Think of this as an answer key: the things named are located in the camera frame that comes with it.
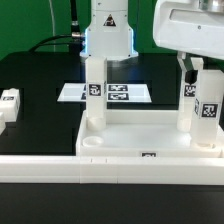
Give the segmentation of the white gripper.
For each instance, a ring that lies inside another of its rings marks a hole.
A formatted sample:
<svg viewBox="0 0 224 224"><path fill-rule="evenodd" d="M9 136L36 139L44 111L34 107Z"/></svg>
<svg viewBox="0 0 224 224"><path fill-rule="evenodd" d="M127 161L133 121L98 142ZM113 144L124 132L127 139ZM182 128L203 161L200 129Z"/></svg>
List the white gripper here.
<svg viewBox="0 0 224 224"><path fill-rule="evenodd" d="M194 84L198 71L188 53L224 60L224 0L158 0L153 39L179 51L184 81Z"/></svg>

